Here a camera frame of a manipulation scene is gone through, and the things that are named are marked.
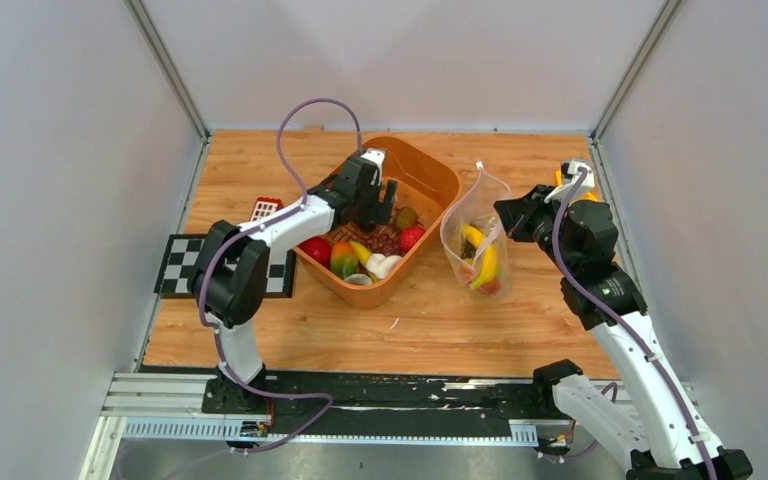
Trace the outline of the clear zip top bag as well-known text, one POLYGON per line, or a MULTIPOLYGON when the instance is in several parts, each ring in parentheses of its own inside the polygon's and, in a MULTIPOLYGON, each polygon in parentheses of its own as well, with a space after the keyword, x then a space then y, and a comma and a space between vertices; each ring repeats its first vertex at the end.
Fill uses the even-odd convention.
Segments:
POLYGON ((466 288, 463 284, 460 269, 467 264, 460 257, 461 225, 470 224, 484 233, 486 240, 478 251, 481 252, 490 243, 495 245, 499 254, 498 278, 501 282, 501 289, 496 295, 484 296, 500 296, 506 293, 509 287, 507 237, 493 204, 498 200, 511 199, 511 188, 506 182, 487 172, 482 161, 476 162, 476 171, 473 185, 445 212, 440 227, 440 238, 458 284, 469 292, 484 295, 466 288))

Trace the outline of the yellow banana toy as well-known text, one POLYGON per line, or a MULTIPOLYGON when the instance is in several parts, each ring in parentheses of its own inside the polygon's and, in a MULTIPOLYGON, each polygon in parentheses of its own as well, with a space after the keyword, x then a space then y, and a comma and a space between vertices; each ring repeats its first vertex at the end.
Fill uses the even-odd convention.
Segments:
POLYGON ((478 271, 480 268, 497 268, 499 272, 499 254, 495 245, 490 243, 481 252, 478 251, 478 249, 485 242, 486 235, 470 224, 462 224, 460 233, 462 241, 464 239, 469 239, 475 244, 481 242, 481 244, 477 247, 477 253, 474 258, 474 262, 469 264, 464 260, 463 261, 467 265, 470 265, 474 271, 478 271))

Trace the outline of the brown longan cluster toy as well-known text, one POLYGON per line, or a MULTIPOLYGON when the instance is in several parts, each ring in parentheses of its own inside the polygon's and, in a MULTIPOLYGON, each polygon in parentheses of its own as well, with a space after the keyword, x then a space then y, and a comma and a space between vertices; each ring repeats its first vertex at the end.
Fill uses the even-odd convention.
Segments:
POLYGON ((460 257, 465 262, 472 264, 474 262, 474 258, 477 253, 477 247, 481 244, 481 242, 478 242, 478 244, 475 244, 471 242, 469 239, 464 239, 461 243, 461 252, 460 257))

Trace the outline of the red orange peach toy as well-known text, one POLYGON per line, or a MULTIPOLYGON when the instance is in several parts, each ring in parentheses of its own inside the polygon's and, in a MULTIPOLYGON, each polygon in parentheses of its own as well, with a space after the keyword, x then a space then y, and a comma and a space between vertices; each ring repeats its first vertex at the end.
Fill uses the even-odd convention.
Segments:
POLYGON ((463 276, 464 286, 472 291, 484 295, 496 295, 501 289, 497 268, 480 268, 474 271, 470 265, 464 265, 460 273, 463 276))

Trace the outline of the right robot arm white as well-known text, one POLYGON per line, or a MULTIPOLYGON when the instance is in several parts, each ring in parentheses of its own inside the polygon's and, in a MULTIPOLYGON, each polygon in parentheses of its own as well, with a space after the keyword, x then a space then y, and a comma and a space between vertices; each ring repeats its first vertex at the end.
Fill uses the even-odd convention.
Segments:
POLYGON ((636 415, 597 391, 570 360, 534 372, 531 403, 590 432, 628 479, 747 479, 747 454, 724 447, 683 389, 655 334, 642 294, 616 263, 618 230, 604 202, 555 197, 546 185, 494 208, 506 236, 535 243, 562 273, 563 298, 607 353, 636 415))

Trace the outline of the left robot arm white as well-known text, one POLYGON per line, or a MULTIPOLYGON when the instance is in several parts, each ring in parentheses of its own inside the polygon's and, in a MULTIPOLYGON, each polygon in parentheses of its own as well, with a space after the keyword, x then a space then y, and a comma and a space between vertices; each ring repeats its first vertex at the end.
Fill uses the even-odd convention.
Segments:
POLYGON ((254 317, 265 298, 272 261, 346 224, 384 223, 397 188, 396 181, 382 180, 385 159, 385 152, 374 148, 353 154, 336 173, 276 213, 240 225, 218 221, 209 229, 187 287, 200 322, 212 331, 218 368, 232 380, 228 400, 239 411, 256 412, 266 400, 266 386, 255 379, 264 362, 254 317))

